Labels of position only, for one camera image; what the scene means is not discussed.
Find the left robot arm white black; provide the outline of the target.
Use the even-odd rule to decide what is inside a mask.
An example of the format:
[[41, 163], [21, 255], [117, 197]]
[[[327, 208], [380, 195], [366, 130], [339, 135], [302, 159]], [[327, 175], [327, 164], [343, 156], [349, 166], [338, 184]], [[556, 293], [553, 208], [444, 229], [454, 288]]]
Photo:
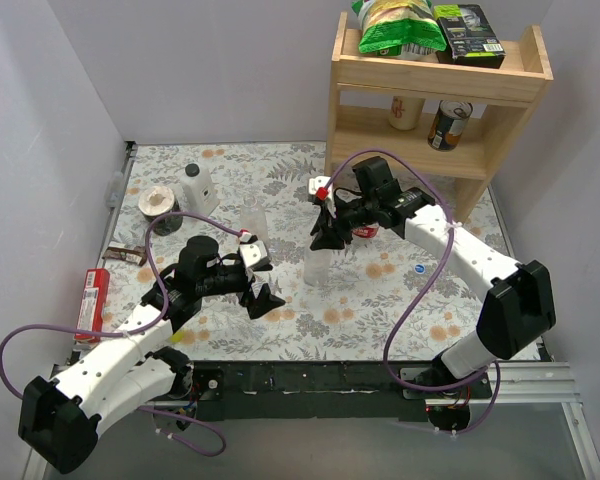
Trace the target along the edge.
[[24, 389], [18, 435], [59, 473], [76, 470], [116, 422], [161, 396], [180, 400], [193, 387], [188, 357], [166, 341], [202, 307], [206, 297], [235, 295], [252, 319], [284, 305], [255, 275], [271, 270], [265, 243], [242, 232], [236, 252], [220, 256], [216, 240], [190, 238], [176, 263], [110, 339], [74, 365]]

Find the red-label clear bottle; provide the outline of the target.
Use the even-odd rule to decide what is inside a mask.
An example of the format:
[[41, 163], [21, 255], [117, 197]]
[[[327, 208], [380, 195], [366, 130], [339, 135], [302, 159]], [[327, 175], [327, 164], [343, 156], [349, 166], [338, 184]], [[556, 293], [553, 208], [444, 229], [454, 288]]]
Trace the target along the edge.
[[355, 228], [352, 233], [359, 238], [363, 239], [371, 239], [374, 238], [379, 231], [379, 226], [377, 224], [361, 226]]

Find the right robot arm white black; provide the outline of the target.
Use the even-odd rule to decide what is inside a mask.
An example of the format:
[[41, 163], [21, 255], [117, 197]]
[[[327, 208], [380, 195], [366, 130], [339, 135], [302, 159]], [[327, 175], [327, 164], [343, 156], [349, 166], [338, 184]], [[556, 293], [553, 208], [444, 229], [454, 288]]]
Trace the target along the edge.
[[370, 155], [353, 172], [358, 188], [351, 201], [340, 199], [333, 177], [308, 182], [308, 199], [320, 213], [311, 230], [311, 248], [342, 250], [358, 227], [379, 225], [438, 257], [426, 287], [444, 269], [459, 276], [482, 302], [475, 329], [439, 353], [410, 390], [455, 397], [486, 368], [509, 360], [556, 324], [548, 269], [534, 260], [523, 264], [492, 249], [453, 219], [448, 204], [429, 182], [401, 188], [386, 161], [389, 152]]

